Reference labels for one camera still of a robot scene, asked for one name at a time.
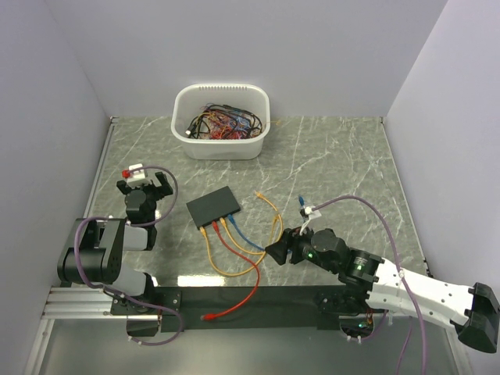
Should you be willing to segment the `black network switch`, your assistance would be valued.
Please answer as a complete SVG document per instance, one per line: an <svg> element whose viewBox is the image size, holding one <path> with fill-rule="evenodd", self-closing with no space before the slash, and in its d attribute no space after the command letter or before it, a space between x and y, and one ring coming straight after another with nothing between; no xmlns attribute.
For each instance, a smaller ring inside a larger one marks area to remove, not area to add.
<svg viewBox="0 0 500 375"><path fill-rule="evenodd" d="M228 186L196 198L188 202L186 206L198 229L241 211L237 199Z"/></svg>

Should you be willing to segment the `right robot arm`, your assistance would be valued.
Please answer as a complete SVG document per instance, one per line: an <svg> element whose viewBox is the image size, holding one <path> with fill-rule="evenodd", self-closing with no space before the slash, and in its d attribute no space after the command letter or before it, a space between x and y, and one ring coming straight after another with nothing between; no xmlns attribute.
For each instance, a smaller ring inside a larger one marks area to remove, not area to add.
<svg viewBox="0 0 500 375"><path fill-rule="evenodd" d="M498 347L499 302L482 283L451 284L401 269L388 259L348 246L331 229L288 228L266 253L278 265L308 261L337 276L332 292L321 292L315 303L322 313L357 316L386 310L456 332L465 346L495 353Z"/></svg>

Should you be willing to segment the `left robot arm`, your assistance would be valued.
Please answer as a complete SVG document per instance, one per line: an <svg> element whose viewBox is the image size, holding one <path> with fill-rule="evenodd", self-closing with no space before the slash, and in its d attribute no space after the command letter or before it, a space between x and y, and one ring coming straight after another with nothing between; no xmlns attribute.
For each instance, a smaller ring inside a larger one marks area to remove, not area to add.
<svg viewBox="0 0 500 375"><path fill-rule="evenodd" d="M88 217L75 221L57 264L64 283L102 291L140 314L158 310L152 276L123 263L124 252L151 251L157 237L156 224L168 216L157 215L158 202L177 199L175 176L159 166L130 166L116 187L124 196L124 218Z"/></svg>

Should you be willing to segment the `white plastic tub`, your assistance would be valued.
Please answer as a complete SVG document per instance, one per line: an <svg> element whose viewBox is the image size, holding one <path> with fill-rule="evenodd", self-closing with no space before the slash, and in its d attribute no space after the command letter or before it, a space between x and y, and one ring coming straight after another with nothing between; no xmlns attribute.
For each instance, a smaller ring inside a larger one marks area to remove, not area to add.
<svg viewBox="0 0 500 375"><path fill-rule="evenodd" d="M171 131L193 159L254 159L270 128L269 97L254 85L193 84L175 98Z"/></svg>

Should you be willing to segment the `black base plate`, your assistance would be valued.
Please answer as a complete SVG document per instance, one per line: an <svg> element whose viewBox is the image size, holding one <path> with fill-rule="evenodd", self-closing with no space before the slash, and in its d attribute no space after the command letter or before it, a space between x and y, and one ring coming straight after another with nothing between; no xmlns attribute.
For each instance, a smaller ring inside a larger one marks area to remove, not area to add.
<svg viewBox="0 0 500 375"><path fill-rule="evenodd" d="M205 322L202 316L220 313L242 301L251 287L157 287L153 303L182 315L186 330L315 327L338 330L340 318L364 315L364 298L345 286L263 286L240 309Z"/></svg>

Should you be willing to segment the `aluminium rail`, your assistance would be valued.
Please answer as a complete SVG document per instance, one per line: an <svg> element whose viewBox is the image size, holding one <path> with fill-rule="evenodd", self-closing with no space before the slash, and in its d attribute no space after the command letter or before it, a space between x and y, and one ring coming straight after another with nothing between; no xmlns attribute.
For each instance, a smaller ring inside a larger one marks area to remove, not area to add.
<svg viewBox="0 0 500 375"><path fill-rule="evenodd" d="M167 307L163 312L163 322L168 324L178 313ZM97 289L83 287L54 287L50 290L45 304L43 317L45 319L115 319L152 321L158 310L139 313L129 306L113 301Z"/></svg>

